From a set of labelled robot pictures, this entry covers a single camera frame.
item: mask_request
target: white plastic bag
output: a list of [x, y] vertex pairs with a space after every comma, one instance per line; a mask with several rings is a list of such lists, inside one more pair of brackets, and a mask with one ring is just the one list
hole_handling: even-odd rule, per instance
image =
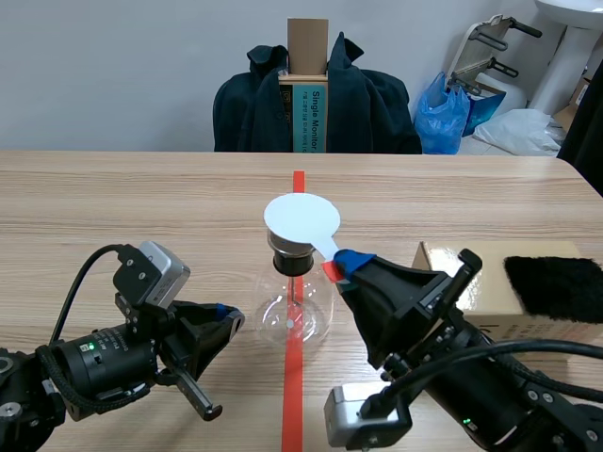
[[476, 127], [474, 136], [515, 155], [554, 157], [561, 146], [545, 132], [549, 122], [539, 110], [511, 110]]

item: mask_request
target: red tape line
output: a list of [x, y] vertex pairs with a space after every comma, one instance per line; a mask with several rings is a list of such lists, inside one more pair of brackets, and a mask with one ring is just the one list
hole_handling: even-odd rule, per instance
[[[303, 171], [293, 172], [293, 192], [305, 192]], [[287, 320], [293, 320], [293, 328], [288, 329], [286, 333], [282, 452], [303, 451], [303, 310], [300, 306], [302, 302], [303, 277], [300, 276], [295, 278], [293, 287], [288, 286]]]

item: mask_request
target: blue tape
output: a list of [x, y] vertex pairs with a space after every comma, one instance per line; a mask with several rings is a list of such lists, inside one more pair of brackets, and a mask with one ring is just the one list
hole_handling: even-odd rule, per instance
[[219, 304], [216, 308], [216, 320], [220, 321], [228, 315], [228, 308]]
[[343, 268], [346, 280], [351, 281], [351, 275], [354, 271], [368, 264], [377, 254], [364, 254], [354, 250], [341, 250], [334, 258], [337, 268]]

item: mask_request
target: blue plastic bag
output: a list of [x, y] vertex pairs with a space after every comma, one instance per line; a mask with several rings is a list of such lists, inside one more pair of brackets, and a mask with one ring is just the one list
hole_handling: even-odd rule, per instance
[[469, 98], [462, 89], [446, 92], [446, 77], [439, 73], [418, 102], [415, 129], [423, 153], [456, 154], [469, 116]]

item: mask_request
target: black jacket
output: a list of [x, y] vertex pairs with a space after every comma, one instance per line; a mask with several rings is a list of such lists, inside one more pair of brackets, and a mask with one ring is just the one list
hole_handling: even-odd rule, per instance
[[563, 142], [558, 157], [573, 165], [591, 186], [603, 196], [603, 63]]
[[[421, 153], [408, 111], [408, 92], [396, 77], [359, 70], [364, 52], [343, 33], [329, 62], [328, 153]], [[279, 89], [283, 46], [251, 50], [250, 72], [226, 82], [214, 101], [216, 152], [289, 152], [289, 126]]]

